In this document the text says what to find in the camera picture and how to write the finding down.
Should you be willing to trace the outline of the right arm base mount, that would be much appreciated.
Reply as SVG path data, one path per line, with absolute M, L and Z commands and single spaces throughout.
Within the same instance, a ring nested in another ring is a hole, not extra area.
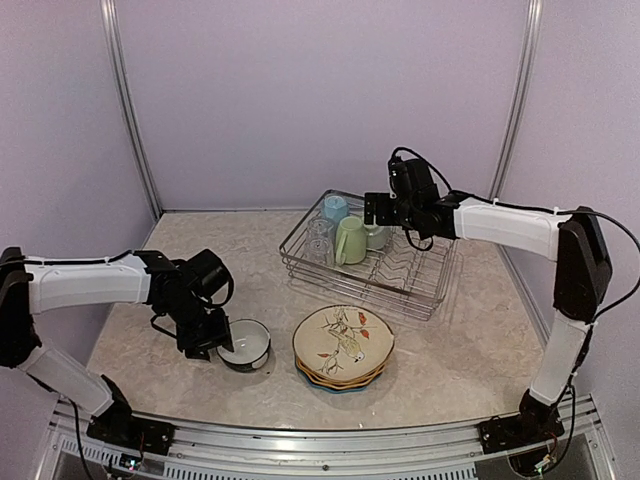
M 525 426 L 519 415 L 494 416 L 480 422 L 477 430 L 484 454 L 525 447 L 565 433 L 559 418 L 551 419 L 542 426 Z

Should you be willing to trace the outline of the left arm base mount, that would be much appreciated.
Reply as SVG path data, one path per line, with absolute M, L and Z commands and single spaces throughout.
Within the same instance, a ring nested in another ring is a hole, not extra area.
M 172 445 L 176 427 L 170 423 L 131 417 L 121 425 L 92 420 L 87 436 L 107 444 L 147 454 L 166 456 Z

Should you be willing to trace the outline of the blue dotted plate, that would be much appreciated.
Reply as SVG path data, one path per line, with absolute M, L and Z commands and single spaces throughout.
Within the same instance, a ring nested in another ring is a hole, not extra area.
M 350 384 L 340 384 L 340 385 L 327 382 L 324 380 L 316 379 L 315 377 L 312 376 L 310 372 L 305 370 L 299 364 L 296 365 L 296 369 L 311 386 L 317 387 L 329 392 L 343 393 L 343 392 L 351 392 L 351 391 L 360 391 L 365 389 L 383 374 L 383 372 L 386 370 L 386 367 L 385 366 L 380 367 L 374 373 L 365 377 L 362 380 L 359 380 Z

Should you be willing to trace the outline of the dark blue bowl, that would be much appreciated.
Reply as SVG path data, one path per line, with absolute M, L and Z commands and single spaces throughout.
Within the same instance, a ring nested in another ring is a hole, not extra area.
M 217 355 L 230 369 L 251 373 L 265 365 L 271 349 L 268 328 L 254 319 L 238 319 L 230 323 L 231 346 L 216 348 Z

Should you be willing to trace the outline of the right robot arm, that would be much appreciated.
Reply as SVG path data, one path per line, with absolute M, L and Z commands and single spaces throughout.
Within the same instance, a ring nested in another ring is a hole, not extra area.
M 439 192 L 437 170 L 417 153 L 396 148 L 387 163 L 390 190 L 364 195 L 368 225 L 400 226 L 420 239 L 441 237 L 493 243 L 526 251 L 555 266 L 554 320 L 538 372 L 524 393 L 511 433 L 523 444 L 546 432 L 558 401 L 589 351 L 596 314 L 613 268 L 593 210 L 569 213 L 509 206 L 460 190 Z

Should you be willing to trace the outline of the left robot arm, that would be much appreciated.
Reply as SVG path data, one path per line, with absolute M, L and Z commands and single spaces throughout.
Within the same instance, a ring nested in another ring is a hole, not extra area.
M 156 250 L 129 250 L 97 259 L 29 257 L 18 247 L 1 255 L 1 365 L 19 369 L 67 397 L 121 445 L 133 443 L 140 424 L 117 385 L 97 376 L 42 340 L 34 317 L 50 310 L 103 304 L 142 304 L 175 325 L 170 338 L 189 359 L 207 360 L 210 350 L 231 348 L 224 303 L 213 297 L 234 292 L 222 260 L 205 249 L 188 260 Z

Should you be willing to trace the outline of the green mug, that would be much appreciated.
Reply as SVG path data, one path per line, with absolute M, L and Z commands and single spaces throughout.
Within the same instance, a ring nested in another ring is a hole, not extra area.
M 353 265 L 366 257 L 367 232 L 358 216 L 347 216 L 337 226 L 335 238 L 335 263 Z

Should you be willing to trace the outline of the beige plate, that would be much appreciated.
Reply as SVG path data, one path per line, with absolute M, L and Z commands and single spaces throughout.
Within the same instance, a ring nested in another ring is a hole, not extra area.
M 395 335 L 376 313 L 353 305 L 333 305 L 308 315 L 296 327 L 292 345 L 296 352 L 341 350 L 355 362 L 384 357 L 394 349 Z

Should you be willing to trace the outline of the yellow dotted plate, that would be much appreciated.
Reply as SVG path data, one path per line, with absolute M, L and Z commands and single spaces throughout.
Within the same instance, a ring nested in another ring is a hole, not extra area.
M 321 376 L 320 374 L 316 374 L 316 373 L 312 372 L 312 371 L 311 371 L 311 370 L 310 370 L 310 369 L 309 369 L 309 368 L 308 368 L 308 367 L 307 367 L 303 362 L 301 362 L 299 359 L 296 359 L 295 364 L 296 364 L 296 365 L 297 365 L 297 364 L 301 365 L 305 370 L 307 370 L 308 372 L 310 372 L 310 373 L 312 374 L 312 376 L 313 376 L 313 377 L 315 377 L 315 378 L 316 378 L 316 379 L 318 379 L 318 380 L 324 380 L 324 381 L 331 382 L 331 383 L 335 383 L 335 384 L 338 384 L 338 385 L 340 385 L 340 384 L 350 384 L 350 383 L 353 383 L 353 382 L 356 382 L 356 381 L 362 380 L 362 379 L 364 379 L 365 377 L 367 377 L 367 376 L 371 375 L 372 373 L 374 373 L 374 372 L 375 372 L 376 370 L 378 370 L 380 367 L 382 367 L 382 366 L 387 367 L 387 364 L 386 364 L 386 363 L 384 363 L 384 364 L 380 365 L 377 369 L 373 370 L 372 372 L 370 372 L 370 373 L 368 373 L 368 374 L 366 374 L 366 375 L 363 375 L 363 376 L 361 376 L 361 377 L 358 377 L 358 378 L 355 378 L 355 379 L 352 379 L 352 380 L 349 380 L 349 381 L 339 381 L 339 380 L 335 380 L 335 379 L 328 379 L 328 378 L 325 378 L 325 377 Z
M 391 350 L 384 357 L 375 357 L 373 361 L 365 359 L 355 362 L 341 350 L 335 352 L 334 349 L 323 349 L 320 352 L 296 352 L 295 361 L 299 359 L 312 372 L 325 378 L 349 381 L 372 372 L 384 363 L 388 364 L 393 354 L 394 350 Z

